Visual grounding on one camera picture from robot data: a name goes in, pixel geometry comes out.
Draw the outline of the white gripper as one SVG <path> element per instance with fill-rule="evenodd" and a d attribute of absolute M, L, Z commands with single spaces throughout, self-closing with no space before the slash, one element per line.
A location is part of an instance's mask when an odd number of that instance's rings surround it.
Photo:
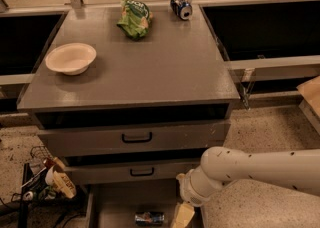
<path fill-rule="evenodd" d="M 180 173 L 176 179 L 179 182 L 180 196 L 187 203 L 176 205 L 170 228 L 187 228 L 195 214 L 194 207 L 200 207 L 209 201 L 211 185 L 200 169 Z"/>

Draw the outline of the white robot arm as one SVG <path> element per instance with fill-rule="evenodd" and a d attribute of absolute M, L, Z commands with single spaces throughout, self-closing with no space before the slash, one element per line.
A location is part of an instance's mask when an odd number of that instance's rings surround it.
<path fill-rule="evenodd" d="M 170 228 L 186 228 L 195 209 L 238 180 L 251 179 L 317 195 L 320 192 L 320 150 L 246 153 L 211 147 L 198 167 L 176 176 L 182 201 L 176 205 Z"/>

